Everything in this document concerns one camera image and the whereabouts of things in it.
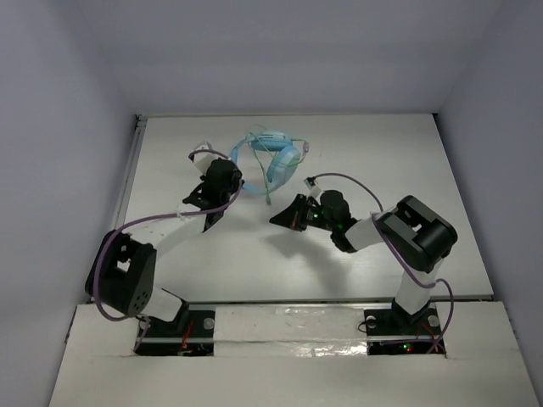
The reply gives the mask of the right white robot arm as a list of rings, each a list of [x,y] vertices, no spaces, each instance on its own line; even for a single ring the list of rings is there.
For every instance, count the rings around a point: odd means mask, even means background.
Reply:
[[[437,270],[458,240],[451,223],[412,195],[392,209],[358,220],[337,190],[326,190],[316,198],[298,194],[269,222],[292,231],[309,227],[329,231],[335,247],[347,254],[385,244],[404,271],[391,314],[393,326],[403,333],[422,324]]]

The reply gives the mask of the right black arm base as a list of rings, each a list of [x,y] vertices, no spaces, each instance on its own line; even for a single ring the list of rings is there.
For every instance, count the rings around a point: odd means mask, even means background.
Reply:
[[[409,315],[396,303],[365,309],[357,331],[368,339],[369,355],[446,355],[442,327],[434,304]]]

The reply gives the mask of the light blue headphones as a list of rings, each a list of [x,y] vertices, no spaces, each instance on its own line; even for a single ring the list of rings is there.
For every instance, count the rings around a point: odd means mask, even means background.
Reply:
[[[252,153],[263,178],[261,187],[246,181],[243,189],[245,192],[267,197],[290,181],[310,150],[310,144],[305,139],[266,128],[248,131],[244,138],[231,148],[230,159],[235,164],[243,147],[247,147]]]

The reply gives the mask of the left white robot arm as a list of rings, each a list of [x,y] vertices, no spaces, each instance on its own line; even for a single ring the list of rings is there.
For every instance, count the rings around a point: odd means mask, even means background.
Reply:
[[[241,192],[242,172],[210,150],[195,164],[200,183],[182,203],[194,211],[150,215],[104,236],[89,272],[86,292],[109,321],[149,318],[170,334],[188,327],[188,303],[154,285],[160,257],[208,231]]]

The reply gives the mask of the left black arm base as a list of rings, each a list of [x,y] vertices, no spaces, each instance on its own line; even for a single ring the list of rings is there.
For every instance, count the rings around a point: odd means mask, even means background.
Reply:
[[[155,317],[142,320],[137,331],[134,353],[139,356],[207,357],[214,355],[216,309],[192,309],[182,304],[173,321]]]

